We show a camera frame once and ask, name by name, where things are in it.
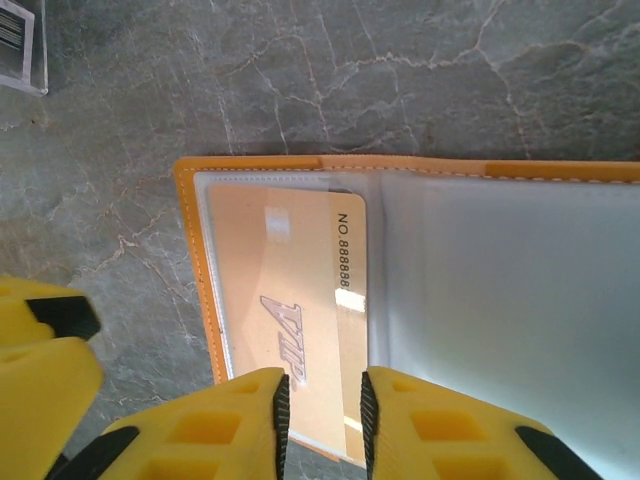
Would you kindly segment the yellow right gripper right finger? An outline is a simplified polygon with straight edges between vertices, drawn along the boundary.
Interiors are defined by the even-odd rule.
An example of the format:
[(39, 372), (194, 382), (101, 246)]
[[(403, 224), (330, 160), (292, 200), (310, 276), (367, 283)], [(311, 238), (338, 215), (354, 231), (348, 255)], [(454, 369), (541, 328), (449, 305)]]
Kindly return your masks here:
[(543, 424), (386, 367), (362, 374), (370, 479), (596, 479)]

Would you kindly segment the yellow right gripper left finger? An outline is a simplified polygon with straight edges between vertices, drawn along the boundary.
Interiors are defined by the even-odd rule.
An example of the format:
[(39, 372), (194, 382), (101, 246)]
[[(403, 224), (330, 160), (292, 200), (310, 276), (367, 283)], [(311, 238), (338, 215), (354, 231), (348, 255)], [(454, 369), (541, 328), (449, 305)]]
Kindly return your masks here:
[(66, 479), (281, 479), (289, 377), (262, 368), (119, 419), (63, 468)]

